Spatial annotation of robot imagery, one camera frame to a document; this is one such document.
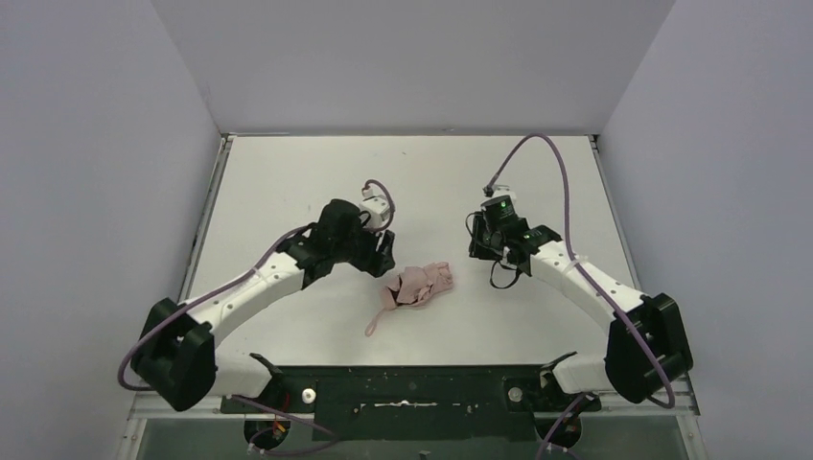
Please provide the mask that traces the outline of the pink folding umbrella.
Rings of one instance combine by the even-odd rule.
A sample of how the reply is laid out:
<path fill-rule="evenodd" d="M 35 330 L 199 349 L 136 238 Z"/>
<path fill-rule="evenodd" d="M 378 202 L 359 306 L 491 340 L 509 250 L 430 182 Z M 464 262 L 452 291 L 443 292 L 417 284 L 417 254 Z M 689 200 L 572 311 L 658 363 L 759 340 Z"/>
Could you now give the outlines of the pink folding umbrella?
<path fill-rule="evenodd" d="M 370 337 L 389 312 L 424 308 L 434 297 L 452 290 L 454 277 L 447 262 L 407 266 L 379 291 L 381 308 L 367 324 L 364 335 Z"/>

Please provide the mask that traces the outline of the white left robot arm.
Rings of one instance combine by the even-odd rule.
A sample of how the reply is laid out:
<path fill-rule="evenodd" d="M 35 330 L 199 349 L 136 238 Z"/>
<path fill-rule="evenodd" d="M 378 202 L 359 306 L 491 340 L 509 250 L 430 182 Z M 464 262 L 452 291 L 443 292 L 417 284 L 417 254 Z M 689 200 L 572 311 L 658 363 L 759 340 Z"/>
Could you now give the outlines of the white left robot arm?
<path fill-rule="evenodd" d="M 391 203 L 372 195 L 354 204 L 333 199 L 317 221 L 290 230 L 236 279 L 180 304 L 166 298 L 150 310 L 122 367 L 185 411 L 209 396 L 257 398 L 280 373 L 257 352 L 229 356 L 222 342 L 272 303 L 308 288 L 339 264 L 380 278 L 393 268 L 395 235 L 385 229 Z"/>

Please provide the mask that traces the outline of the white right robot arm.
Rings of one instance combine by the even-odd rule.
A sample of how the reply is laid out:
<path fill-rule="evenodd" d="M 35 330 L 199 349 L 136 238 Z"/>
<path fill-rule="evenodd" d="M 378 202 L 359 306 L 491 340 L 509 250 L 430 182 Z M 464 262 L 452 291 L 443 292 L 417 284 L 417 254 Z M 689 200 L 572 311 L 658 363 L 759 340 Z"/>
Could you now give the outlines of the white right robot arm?
<path fill-rule="evenodd" d="M 615 392 L 650 400 L 694 365 L 678 304 L 626 286 L 545 225 L 530 226 L 508 195 L 484 201 L 468 217 L 469 255 L 555 288 L 604 333 L 601 355 L 569 352 L 547 364 L 544 378 L 565 394 Z"/>

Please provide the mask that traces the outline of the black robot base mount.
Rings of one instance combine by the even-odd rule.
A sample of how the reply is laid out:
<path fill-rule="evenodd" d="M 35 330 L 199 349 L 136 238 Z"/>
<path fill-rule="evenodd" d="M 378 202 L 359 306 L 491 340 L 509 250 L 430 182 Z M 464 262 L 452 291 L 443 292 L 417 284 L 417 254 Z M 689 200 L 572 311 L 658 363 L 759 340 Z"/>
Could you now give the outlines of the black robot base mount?
<path fill-rule="evenodd" d="M 244 414 L 244 437 L 258 448 L 292 444 L 295 423 L 311 439 L 332 441 L 533 442 L 546 435 L 570 448 L 582 414 L 602 408 L 595 395 L 564 393 L 542 364 L 475 366 L 284 366 L 251 402 L 221 400 L 225 414 Z"/>

